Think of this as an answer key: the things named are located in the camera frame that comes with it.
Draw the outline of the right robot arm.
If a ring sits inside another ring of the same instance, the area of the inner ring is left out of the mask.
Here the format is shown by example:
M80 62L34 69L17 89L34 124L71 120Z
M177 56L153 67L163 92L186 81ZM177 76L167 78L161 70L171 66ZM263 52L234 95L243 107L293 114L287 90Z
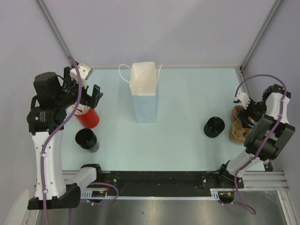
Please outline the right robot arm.
M232 137L244 137L245 150L221 165L216 176L221 188L236 186L253 165L274 160L280 154L295 132L286 113L290 98L291 93L277 84L264 91L260 102L244 92L237 94L232 116L238 127L232 127Z

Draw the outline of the light blue paper bag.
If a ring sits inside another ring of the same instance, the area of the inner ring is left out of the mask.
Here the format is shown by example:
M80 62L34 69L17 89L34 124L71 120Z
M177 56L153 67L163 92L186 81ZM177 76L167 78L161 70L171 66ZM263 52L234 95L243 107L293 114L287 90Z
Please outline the light blue paper bag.
M120 68L130 70L130 80L125 79ZM138 123L157 122L158 81L162 66L156 67L155 62L145 61L133 63L131 67L120 64L119 75L130 87L135 117Z

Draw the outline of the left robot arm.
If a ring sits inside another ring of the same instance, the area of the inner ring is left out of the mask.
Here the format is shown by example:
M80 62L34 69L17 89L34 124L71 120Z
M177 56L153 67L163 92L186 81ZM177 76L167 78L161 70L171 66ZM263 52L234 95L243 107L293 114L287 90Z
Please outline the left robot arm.
M27 116L36 152L37 184L28 210L76 208L82 192L89 186L103 184L99 164L85 164L67 182L63 179L61 145L64 125L70 119L66 110L75 103L96 108L103 93L98 85L92 95L87 93L87 80L93 70L80 63L64 68L63 83L55 72L45 72L35 77L36 95L32 98Z

